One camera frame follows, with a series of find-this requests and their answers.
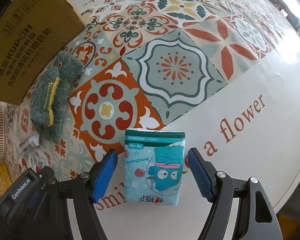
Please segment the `teal tissue pack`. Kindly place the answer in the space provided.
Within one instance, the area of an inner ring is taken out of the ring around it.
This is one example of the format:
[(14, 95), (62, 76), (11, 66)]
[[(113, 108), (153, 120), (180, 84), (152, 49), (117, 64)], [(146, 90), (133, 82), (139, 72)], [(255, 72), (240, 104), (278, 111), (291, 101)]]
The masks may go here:
[(185, 133), (125, 131), (125, 200), (177, 205), (183, 175)]

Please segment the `yellow woven tissue box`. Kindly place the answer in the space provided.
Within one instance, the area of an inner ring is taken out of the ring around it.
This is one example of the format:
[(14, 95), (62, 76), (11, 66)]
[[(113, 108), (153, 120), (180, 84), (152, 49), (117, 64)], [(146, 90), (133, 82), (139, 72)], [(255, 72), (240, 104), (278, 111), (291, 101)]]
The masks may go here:
[(6, 163), (0, 163), (0, 197), (9, 189), (12, 184), (13, 183)]

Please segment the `dark green plush toy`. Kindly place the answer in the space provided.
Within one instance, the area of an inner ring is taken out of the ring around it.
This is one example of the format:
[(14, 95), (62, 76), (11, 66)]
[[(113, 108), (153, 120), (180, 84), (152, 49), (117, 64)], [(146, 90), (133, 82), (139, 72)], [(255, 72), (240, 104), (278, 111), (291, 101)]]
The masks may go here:
[(30, 116), (42, 139), (59, 143), (68, 94), (83, 69), (80, 60), (60, 51), (38, 79), (32, 92)]

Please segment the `patterned tablecloth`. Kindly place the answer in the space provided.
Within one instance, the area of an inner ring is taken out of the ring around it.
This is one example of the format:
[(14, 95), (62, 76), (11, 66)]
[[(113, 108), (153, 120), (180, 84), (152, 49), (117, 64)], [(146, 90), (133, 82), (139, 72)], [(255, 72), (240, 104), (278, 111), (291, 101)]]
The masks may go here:
[(279, 211), (300, 181), (300, 37), (268, 0), (71, 0), (87, 28), (64, 50), (84, 64), (60, 141), (21, 152), (31, 93), (5, 109), (12, 179), (51, 167), (75, 178), (109, 148), (119, 162), (96, 211), (109, 239), (197, 239), (210, 204), (187, 166), (179, 203), (124, 190), (125, 129), (183, 131), (233, 178), (256, 177)]

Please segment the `brown cardboard box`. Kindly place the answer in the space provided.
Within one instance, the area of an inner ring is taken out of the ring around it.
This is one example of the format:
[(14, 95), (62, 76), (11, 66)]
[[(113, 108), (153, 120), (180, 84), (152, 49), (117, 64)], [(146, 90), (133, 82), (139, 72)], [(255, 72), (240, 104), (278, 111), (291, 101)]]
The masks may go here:
[(0, 18), (0, 101), (21, 103), (47, 63), (84, 28), (70, 0), (14, 0)]

